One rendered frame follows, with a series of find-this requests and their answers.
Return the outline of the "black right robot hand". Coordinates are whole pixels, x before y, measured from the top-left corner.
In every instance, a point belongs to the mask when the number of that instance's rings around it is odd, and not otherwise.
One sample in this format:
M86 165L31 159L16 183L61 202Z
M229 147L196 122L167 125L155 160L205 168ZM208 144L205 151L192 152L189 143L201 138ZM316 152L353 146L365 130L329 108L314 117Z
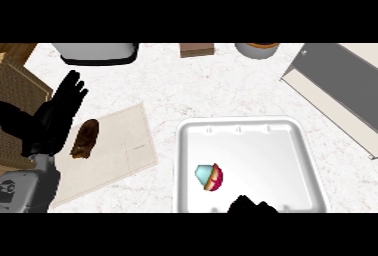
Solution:
M227 212L247 214L269 214L276 213L278 210L264 201L255 204L245 195L239 195L229 206Z

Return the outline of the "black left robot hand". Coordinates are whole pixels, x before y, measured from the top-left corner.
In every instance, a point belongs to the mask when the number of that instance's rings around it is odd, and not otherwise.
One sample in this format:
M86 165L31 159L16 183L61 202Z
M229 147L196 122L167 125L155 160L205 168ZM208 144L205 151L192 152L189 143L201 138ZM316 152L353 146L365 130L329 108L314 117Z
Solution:
M41 104L34 115L0 101L0 129L21 139L24 157L35 154L53 156L62 150L87 92L80 73L71 70L52 100Z

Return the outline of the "red and blue can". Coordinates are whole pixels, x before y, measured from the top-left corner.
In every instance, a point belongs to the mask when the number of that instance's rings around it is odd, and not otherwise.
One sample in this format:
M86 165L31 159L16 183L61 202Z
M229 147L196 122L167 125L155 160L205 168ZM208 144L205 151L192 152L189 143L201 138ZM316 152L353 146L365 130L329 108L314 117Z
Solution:
M216 191L223 183L223 171L217 164L199 165L195 170L195 176L207 191Z

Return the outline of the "white plastic tray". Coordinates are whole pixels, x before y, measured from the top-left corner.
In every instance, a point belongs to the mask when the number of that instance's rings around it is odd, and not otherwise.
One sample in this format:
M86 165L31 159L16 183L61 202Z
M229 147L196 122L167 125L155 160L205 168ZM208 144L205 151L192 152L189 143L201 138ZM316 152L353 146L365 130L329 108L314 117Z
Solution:
M288 116L192 118L176 132L173 211L223 213L239 195L282 213L329 209L298 121ZM217 164L223 183L207 191L195 176Z

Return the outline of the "wicker basket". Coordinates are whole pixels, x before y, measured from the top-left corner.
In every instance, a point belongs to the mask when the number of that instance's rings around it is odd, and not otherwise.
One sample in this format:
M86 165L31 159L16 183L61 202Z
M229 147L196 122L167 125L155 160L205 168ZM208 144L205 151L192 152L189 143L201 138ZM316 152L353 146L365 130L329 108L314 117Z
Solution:
M0 43L0 101L34 114L50 100L53 89L24 67L35 43ZM21 156L22 142L0 130L0 175L32 169L35 163Z

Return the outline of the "brown bread loaf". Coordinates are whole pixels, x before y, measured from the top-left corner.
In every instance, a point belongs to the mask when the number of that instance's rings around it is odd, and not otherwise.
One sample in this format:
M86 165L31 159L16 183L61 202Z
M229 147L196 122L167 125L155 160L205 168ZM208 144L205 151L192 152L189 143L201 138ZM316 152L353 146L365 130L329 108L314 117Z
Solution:
M72 158L89 158L92 149L96 145L96 139L99 134L99 121L89 119L78 130L74 146L71 149Z

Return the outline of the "beige placemat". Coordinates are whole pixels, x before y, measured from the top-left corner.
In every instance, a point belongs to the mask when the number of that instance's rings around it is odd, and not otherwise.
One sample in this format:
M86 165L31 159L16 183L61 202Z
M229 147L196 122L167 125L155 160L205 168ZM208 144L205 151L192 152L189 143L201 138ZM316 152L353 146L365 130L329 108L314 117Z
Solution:
M74 159L80 126L69 131L65 147L55 155L61 183L52 207L92 193L158 163L143 104L99 117L99 135L89 158Z

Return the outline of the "grey and black appliance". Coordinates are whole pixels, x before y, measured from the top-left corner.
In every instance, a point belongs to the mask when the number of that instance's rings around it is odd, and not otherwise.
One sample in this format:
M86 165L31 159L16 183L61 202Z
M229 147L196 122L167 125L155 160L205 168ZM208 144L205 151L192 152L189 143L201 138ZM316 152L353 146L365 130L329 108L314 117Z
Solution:
M111 66L130 64L137 57L137 43L53 43L68 65Z

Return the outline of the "brown wooden block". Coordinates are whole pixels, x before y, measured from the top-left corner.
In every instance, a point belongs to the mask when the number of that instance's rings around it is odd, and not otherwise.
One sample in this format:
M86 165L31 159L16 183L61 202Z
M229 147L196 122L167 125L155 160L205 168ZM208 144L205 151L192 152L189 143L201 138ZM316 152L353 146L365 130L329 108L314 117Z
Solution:
M182 43L180 44L180 57L196 57L214 54L213 43Z

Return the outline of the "grey pot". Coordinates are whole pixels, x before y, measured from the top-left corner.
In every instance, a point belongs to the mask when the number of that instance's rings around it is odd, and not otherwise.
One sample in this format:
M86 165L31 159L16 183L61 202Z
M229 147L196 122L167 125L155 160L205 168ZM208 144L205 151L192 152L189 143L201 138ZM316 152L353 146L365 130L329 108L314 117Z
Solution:
M267 59L273 56L279 44L278 43L236 43L235 47L239 53L251 59Z

